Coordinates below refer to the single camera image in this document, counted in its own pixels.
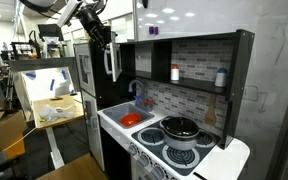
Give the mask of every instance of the stove burner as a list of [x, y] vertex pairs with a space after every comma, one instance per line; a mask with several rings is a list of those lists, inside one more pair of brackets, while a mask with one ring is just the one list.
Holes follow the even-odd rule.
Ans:
[[213, 147], [215, 145], [216, 139], [212, 134], [209, 134], [204, 131], [200, 131], [197, 135], [197, 144], [198, 147]]
[[164, 143], [164, 134], [159, 128], [145, 128], [138, 133], [137, 138], [141, 143], [149, 146], [157, 146]]
[[188, 151], [181, 151], [165, 145], [162, 154], [166, 162], [181, 169], [195, 167], [200, 161], [200, 155], [194, 148]]

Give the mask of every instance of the black shelf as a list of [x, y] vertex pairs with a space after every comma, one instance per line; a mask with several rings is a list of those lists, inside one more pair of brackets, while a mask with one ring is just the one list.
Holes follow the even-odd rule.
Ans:
[[128, 76], [144, 78], [144, 79], [148, 79], [148, 80], [152, 80], [152, 81], [156, 81], [156, 82], [160, 82], [164, 84], [185, 87], [185, 88], [212, 93], [212, 94], [221, 95], [221, 96], [226, 95], [226, 88], [216, 87], [214, 85], [214, 82], [210, 82], [210, 81], [203, 81], [203, 80], [191, 79], [191, 78], [180, 78], [180, 80], [178, 81], [172, 81], [172, 80], [163, 79], [163, 78], [152, 78], [151, 73], [145, 72], [145, 71], [136, 71], [135, 73], [130, 73], [130, 72], [123, 72], [123, 73]]
[[165, 79], [154, 79], [154, 81], [158, 81], [165, 84], [171, 84], [174, 86], [180, 86], [185, 87], [193, 90], [198, 90], [202, 92], [212, 93], [216, 95], [226, 95], [226, 89], [216, 87], [214, 85], [214, 82], [210, 81], [203, 81], [198, 79], [191, 79], [191, 78], [180, 78], [178, 81], [172, 81], [172, 80], [165, 80]]
[[234, 39], [236, 38], [236, 32], [221, 33], [221, 34], [204, 34], [200, 36], [184, 36], [176, 38], [162, 38], [162, 39], [151, 39], [151, 40], [141, 40], [141, 41], [132, 41], [132, 42], [123, 42], [119, 43], [121, 45], [129, 44], [142, 44], [142, 43], [153, 43], [153, 42], [163, 42], [163, 41], [175, 41], [175, 40], [225, 40], [225, 39]]
[[146, 72], [146, 71], [135, 71], [135, 72], [124, 72], [123, 74], [132, 76], [132, 77], [139, 77], [139, 78], [144, 78], [148, 80], [152, 80], [152, 73]]

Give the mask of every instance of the stove knob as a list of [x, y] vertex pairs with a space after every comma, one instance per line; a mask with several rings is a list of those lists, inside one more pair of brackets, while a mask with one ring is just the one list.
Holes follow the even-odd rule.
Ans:
[[152, 170], [151, 173], [155, 177], [155, 179], [157, 179], [157, 180], [162, 180], [164, 178], [164, 172], [158, 166], [154, 167], [154, 169]]
[[145, 166], [148, 165], [149, 160], [148, 160], [147, 156], [141, 155], [140, 158], [138, 158], [138, 162], [139, 162], [140, 164], [142, 164], [143, 167], [145, 167]]
[[128, 153], [130, 153], [132, 156], [135, 156], [137, 154], [137, 150], [136, 150], [136, 147], [134, 145], [131, 145], [128, 150], [127, 150]]

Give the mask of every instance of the refrigerator handle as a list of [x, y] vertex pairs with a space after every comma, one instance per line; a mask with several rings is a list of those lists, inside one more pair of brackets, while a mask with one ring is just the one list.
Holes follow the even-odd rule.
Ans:
[[84, 55], [84, 58], [82, 58], [82, 68], [84, 69], [85, 73], [91, 73], [90, 67], [89, 67], [89, 62], [88, 62], [88, 56]]
[[90, 125], [91, 125], [91, 129], [92, 131], [96, 131], [98, 128], [97, 128], [97, 116], [92, 116], [91, 119], [90, 119]]
[[105, 65], [105, 71], [106, 71], [106, 74], [107, 75], [111, 75], [112, 74], [112, 71], [109, 70], [108, 68], [108, 58], [107, 56], [110, 55], [111, 52], [109, 50], [105, 50], [104, 52], [104, 65]]

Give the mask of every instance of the white table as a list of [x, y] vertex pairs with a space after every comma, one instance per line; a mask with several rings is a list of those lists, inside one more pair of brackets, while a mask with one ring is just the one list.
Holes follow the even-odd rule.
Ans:
[[[55, 169], [58, 169], [64, 166], [64, 161], [63, 161], [60, 151], [57, 148], [56, 139], [55, 139], [52, 127], [84, 118], [83, 106], [81, 103], [74, 100], [74, 96], [63, 95], [63, 96], [58, 96], [58, 97], [61, 97], [62, 100], [43, 99], [43, 100], [33, 101], [32, 103], [35, 127], [37, 130], [45, 129], [47, 132], [48, 141], [52, 149], [51, 156], [52, 156]], [[68, 107], [71, 105], [75, 105], [76, 109], [74, 111], [74, 117], [58, 118], [55, 121], [40, 122], [41, 118], [38, 112], [46, 104], [52, 107]]]

